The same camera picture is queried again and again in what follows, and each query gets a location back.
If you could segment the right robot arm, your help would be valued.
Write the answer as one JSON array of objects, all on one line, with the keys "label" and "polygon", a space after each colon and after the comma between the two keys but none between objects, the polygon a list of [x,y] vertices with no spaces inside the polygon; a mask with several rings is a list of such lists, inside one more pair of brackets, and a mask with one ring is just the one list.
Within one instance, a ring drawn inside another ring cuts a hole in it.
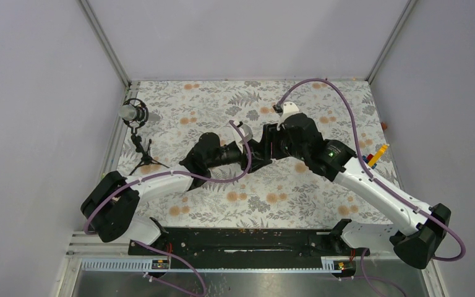
[{"label": "right robot arm", "polygon": [[390,220],[389,225],[338,223],[330,238],[336,254],[345,255],[352,248],[392,252],[405,264],[424,269],[447,234],[448,207],[431,206],[383,181],[353,149],[323,138],[315,121],[292,102],[283,105],[277,123],[264,125],[255,155],[264,160],[300,160],[311,172],[355,193]]}]

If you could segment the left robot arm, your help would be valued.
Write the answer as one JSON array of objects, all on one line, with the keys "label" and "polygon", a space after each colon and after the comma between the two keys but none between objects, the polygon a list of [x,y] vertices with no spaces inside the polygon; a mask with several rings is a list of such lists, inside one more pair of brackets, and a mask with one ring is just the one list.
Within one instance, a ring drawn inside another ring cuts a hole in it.
[{"label": "left robot arm", "polygon": [[254,140],[244,123],[230,122],[235,140],[220,145],[217,134],[208,132],[178,165],[146,176],[107,173],[80,207],[86,218],[86,235],[97,235],[104,243],[129,239],[152,254],[162,253],[167,238],[155,219],[136,213],[146,201],[168,194],[193,191],[205,183],[235,183],[257,168],[272,162],[272,140],[278,124],[263,127],[260,141]]}]

